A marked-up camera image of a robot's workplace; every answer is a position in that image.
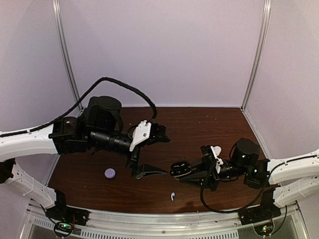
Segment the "black charging case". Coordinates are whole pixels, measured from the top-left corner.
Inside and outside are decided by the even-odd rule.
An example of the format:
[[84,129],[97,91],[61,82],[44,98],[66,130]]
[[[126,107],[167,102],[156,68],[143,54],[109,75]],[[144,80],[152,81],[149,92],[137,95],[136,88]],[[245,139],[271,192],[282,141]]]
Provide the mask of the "black charging case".
[[170,167],[170,175],[175,179],[179,179],[192,172],[190,163],[188,161],[179,161],[173,163]]

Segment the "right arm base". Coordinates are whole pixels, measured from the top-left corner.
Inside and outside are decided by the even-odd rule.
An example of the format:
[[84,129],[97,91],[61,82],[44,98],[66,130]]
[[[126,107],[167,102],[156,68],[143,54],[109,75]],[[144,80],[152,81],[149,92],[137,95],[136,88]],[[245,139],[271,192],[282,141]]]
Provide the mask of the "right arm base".
[[281,209],[274,206],[256,206],[238,213],[241,225],[253,225],[254,232],[261,237],[269,237],[275,232],[274,218],[281,215]]

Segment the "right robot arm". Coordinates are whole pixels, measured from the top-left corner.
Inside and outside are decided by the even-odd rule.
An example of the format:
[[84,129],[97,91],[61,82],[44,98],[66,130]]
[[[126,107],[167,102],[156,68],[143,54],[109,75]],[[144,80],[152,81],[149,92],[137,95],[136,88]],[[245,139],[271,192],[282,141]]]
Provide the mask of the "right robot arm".
[[319,191],[318,150],[284,159],[260,159],[260,150],[258,144],[241,138],[232,146],[226,160],[220,157],[220,146],[204,145],[198,163],[175,163],[170,174],[181,183],[212,192],[221,183],[243,177],[245,185],[260,190],[256,198],[261,198],[263,203],[255,214],[262,220],[275,211],[275,206],[282,208]]

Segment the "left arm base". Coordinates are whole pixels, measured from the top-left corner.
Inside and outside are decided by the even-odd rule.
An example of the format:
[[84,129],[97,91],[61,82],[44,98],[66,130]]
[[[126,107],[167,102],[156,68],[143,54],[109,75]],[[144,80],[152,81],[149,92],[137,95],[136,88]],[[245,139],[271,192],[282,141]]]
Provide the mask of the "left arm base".
[[79,235],[80,227],[86,226],[89,219],[89,211],[66,206],[64,208],[43,208],[45,216],[53,223],[53,232],[59,239],[65,239],[71,235]]

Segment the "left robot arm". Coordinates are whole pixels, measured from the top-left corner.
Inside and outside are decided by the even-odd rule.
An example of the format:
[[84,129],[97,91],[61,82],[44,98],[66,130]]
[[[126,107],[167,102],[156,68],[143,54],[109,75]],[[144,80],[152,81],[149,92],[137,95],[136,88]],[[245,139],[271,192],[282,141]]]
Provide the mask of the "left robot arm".
[[47,126],[11,131],[0,136],[0,182],[15,186],[23,195],[51,210],[61,221],[72,216],[64,193],[44,186],[25,173],[15,159],[37,154],[66,155],[91,148],[118,153],[127,158],[132,177],[141,179],[165,175],[152,165],[139,165],[140,149],[157,142],[169,142],[166,128],[149,120],[140,122],[132,134],[124,132],[122,104],[113,97],[92,97],[79,117],[65,116]]

